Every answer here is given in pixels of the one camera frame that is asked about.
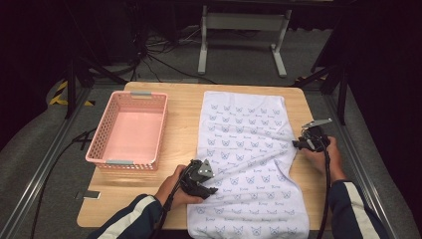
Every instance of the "pink plastic basket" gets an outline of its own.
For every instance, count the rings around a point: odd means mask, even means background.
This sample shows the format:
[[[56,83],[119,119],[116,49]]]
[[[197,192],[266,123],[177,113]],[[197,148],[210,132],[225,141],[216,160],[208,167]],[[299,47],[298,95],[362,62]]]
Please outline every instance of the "pink plastic basket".
[[[98,168],[156,170],[167,116],[167,94],[111,94],[86,159]]]

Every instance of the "person's arm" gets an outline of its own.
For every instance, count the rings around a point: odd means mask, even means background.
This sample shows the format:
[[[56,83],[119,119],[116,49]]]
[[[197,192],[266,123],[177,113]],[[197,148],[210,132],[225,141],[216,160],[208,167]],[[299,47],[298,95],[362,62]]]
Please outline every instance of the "person's arm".
[[[332,212],[331,229],[334,238],[388,238],[377,215],[368,207],[360,187],[347,179],[342,169],[342,158],[334,137],[328,137],[330,184],[328,204]],[[323,152],[302,149],[313,166],[325,174]]]
[[[154,196],[140,194],[127,207],[121,209],[101,228],[92,232],[88,239],[93,238],[148,238],[154,228],[154,224],[160,219],[162,205],[167,200],[174,185],[177,183],[180,173],[185,165],[178,165],[171,176],[168,176],[159,187]],[[200,197],[189,196],[181,189],[174,194],[171,208],[183,204],[196,204],[203,201]]]
[[[334,238],[388,238],[378,216],[372,211],[359,186],[348,180],[335,181],[329,191]]]
[[[141,194],[88,238],[148,238],[160,218],[161,209],[155,197]]]

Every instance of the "dark background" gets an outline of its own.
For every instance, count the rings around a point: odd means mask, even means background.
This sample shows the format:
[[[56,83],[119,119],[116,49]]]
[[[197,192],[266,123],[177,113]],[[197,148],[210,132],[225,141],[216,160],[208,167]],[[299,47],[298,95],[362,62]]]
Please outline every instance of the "dark background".
[[[0,2],[0,149],[47,108],[47,92],[62,78],[75,54],[69,50],[70,46],[104,66],[133,59],[135,48],[128,44],[132,29],[127,25],[129,19],[123,8],[115,7],[119,4],[123,3]],[[421,10],[416,1],[385,1],[382,7],[360,20],[343,19],[338,25],[337,16],[325,14],[326,19],[316,20],[313,14],[317,13],[309,10],[295,12],[291,21],[292,28],[336,26],[319,64],[327,66],[343,61],[344,54],[348,54],[350,88],[419,231],[422,231],[419,206],[422,192],[418,189],[422,182],[418,150],[422,142],[419,84],[422,25],[418,18]],[[152,12],[155,18],[166,20],[149,18],[153,19],[152,27],[174,40],[178,29],[198,24],[201,8],[167,6]],[[121,42],[121,49],[111,48],[118,44],[110,41]]]

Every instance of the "metal stand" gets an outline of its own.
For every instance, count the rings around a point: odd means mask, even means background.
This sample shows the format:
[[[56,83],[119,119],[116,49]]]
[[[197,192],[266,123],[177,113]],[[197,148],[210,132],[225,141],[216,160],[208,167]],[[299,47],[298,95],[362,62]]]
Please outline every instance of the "metal stand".
[[[207,6],[202,10],[202,45],[199,54],[198,74],[205,75],[207,64],[207,29],[240,29],[259,31],[278,31],[279,38],[276,44],[271,45],[274,60],[279,76],[287,76],[283,64],[280,49],[288,29],[292,11],[286,11],[285,15],[261,15],[261,14],[232,14],[232,13],[208,13]]]
[[[100,74],[108,77],[114,82],[125,85],[127,81],[116,76],[106,68],[82,57],[74,55],[68,64],[68,111],[65,119],[68,119],[76,108],[77,101],[77,79],[83,88],[91,88],[94,85],[94,79],[90,76],[89,68],[92,68]]]
[[[290,87],[302,88],[307,84],[326,76],[324,83],[320,86],[319,90],[324,95],[331,95],[335,87],[339,85],[338,104],[337,104],[337,116],[342,125],[345,125],[344,121],[344,108],[345,108],[345,97],[347,92],[347,74],[345,72],[345,66],[335,65],[329,66],[322,70],[319,70],[306,78],[299,78]]]

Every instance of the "black equipment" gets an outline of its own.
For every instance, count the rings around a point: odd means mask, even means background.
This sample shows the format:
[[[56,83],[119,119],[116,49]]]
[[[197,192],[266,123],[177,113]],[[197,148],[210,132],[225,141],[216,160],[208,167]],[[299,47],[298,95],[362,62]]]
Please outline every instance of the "black equipment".
[[[207,199],[211,194],[214,194],[218,188],[206,188],[201,185],[202,182],[214,177],[211,166],[207,159],[191,160],[190,164],[184,169],[181,174],[180,186],[187,194],[191,196],[199,196]]]
[[[329,155],[326,148],[329,146],[329,139],[326,134],[323,133],[321,124],[331,122],[331,119],[321,119],[313,120],[302,126],[302,136],[299,137],[299,140],[293,140],[293,146],[298,149],[307,148],[311,151],[322,152],[325,156],[325,181],[326,181],[326,191],[325,191],[325,203],[323,208],[323,217],[320,223],[319,232],[317,239],[322,238],[323,230],[325,229],[326,217],[328,215],[328,194],[330,189],[331,178],[329,175]]]

